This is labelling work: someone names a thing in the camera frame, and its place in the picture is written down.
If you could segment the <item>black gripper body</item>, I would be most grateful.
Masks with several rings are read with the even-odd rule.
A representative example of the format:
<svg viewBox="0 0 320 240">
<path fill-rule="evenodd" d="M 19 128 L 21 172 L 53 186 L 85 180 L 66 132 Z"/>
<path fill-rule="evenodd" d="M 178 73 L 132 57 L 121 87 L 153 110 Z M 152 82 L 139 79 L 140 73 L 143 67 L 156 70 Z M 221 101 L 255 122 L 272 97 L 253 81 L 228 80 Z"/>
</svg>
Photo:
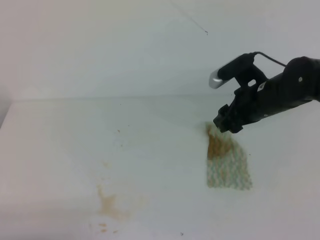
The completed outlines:
<svg viewBox="0 0 320 240">
<path fill-rule="evenodd" d="M 230 105 L 231 125 L 249 125 L 296 108 L 313 99 L 310 87 L 296 78 L 279 74 L 244 95 L 236 95 Z"/>
</svg>

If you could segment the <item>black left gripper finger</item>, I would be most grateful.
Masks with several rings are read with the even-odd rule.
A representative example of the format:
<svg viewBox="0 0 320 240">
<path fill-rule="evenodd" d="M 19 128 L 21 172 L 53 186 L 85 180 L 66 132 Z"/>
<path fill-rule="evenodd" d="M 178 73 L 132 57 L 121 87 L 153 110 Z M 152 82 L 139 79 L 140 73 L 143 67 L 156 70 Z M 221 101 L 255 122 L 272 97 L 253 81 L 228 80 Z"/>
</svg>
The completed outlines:
<svg viewBox="0 0 320 240">
<path fill-rule="evenodd" d="M 230 128 L 231 127 L 231 110 L 228 104 L 222 106 L 217 113 L 217 116 L 213 119 L 217 128 Z"/>
</svg>

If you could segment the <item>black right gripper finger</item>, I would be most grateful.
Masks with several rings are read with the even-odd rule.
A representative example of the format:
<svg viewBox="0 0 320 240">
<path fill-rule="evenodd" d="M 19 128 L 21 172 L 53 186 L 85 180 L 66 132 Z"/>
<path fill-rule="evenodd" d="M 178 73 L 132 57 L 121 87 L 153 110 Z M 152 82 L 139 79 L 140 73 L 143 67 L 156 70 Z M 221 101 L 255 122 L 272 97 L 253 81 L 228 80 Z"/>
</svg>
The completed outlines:
<svg viewBox="0 0 320 240">
<path fill-rule="evenodd" d="M 236 133 L 240 132 L 242 129 L 243 129 L 243 126 L 242 125 L 237 125 L 237 124 L 236 125 L 221 124 L 220 127 L 219 127 L 219 130 L 222 133 L 230 132 L 232 134 L 236 134 Z"/>
</svg>

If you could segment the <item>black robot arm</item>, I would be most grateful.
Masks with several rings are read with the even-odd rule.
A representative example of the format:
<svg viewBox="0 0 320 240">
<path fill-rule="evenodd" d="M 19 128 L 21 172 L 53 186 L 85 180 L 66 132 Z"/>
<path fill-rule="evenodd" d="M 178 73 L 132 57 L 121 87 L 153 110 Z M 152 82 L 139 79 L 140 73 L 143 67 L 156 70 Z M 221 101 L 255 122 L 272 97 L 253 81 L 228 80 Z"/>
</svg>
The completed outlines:
<svg viewBox="0 0 320 240">
<path fill-rule="evenodd" d="M 245 125 L 320 99 L 320 61 L 305 56 L 292 59 L 272 78 L 248 59 L 233 60 L 217 77 L 234 78 L 240 85 L 232 103 L 222 106 L 213 120 L 222 133 L 238 133 Z"/>
</svg>

